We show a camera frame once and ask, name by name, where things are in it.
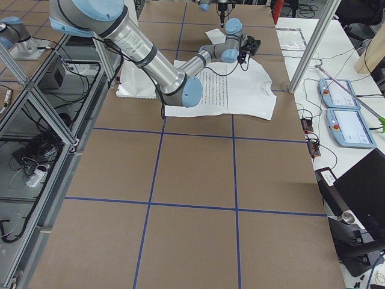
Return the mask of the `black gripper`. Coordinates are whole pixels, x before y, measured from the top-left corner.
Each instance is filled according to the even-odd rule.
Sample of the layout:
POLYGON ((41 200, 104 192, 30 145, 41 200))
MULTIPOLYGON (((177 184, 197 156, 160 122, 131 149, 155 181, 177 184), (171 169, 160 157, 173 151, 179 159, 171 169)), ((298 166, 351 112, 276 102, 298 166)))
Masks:
POLYGON ((217 10, 220 12, 220 27, 224 27, 225 12, 227 11, 227 0, 217 1, 217 10))
POLYGON ((260 40, 252 36, 248 36, 244 44, 239 48, 239 64, 246 63, 247 56, 253 57, 260 48, 260 40))

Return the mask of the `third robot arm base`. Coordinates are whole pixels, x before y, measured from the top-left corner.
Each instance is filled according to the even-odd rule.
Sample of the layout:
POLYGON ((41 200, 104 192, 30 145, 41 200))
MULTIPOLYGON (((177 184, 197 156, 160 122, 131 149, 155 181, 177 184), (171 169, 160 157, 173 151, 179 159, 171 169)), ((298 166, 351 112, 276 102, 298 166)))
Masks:
POLYGON ((1 45, 15 60, 38 60, 50 43, 34 39, 16 16, 1 19, 1 45))

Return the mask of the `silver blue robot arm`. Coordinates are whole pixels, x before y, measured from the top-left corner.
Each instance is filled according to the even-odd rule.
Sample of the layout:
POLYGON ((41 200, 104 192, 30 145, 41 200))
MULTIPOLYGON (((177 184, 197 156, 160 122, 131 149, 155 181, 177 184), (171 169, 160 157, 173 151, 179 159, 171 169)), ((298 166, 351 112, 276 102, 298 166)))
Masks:
POLYGON ((201 11, 209 11, 211 4, 214 2, 217 6, 217 15, 220 18, 220 26, 224 27, 224 21, 226 18, 226 13, 228 12, 228 1, 213 1, 213 0, 193 0, 199 6, 201 11))
POLYGON ((260 40, 246 35, 242 23, 231 18, 223 43, 206 45, 180 68, 174 67, 129 17, 123 1, 50 1, 51 27, 63 34, 110 39, 122 53, 157 83, 156 94, 165 105, 196 106, 203 86, 196 75, 211 61, 244 63, 254 56, 260 40))

